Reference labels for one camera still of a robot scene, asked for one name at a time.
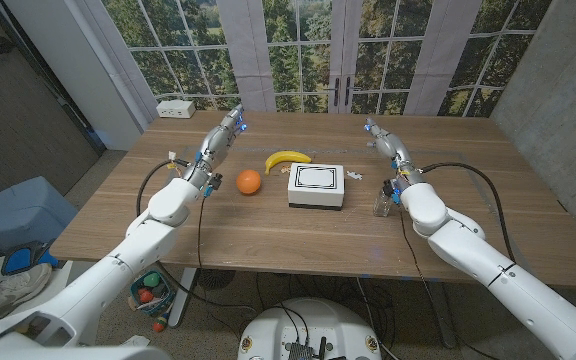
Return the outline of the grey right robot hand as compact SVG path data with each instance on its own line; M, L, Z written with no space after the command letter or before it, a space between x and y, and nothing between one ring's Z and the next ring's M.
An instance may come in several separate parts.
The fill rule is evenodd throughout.
M404 172L414 172L416 167L403 141L394 133L380 127L368 117L364 128L374 138L374 147L391 162L391 167Z

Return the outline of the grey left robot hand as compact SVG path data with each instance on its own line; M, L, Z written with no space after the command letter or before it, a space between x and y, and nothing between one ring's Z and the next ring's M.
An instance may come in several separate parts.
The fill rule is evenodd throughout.
M214 170L223 162L236 137L247 129L243 113L243 106L237 105L208 132L196 153L196 165Z

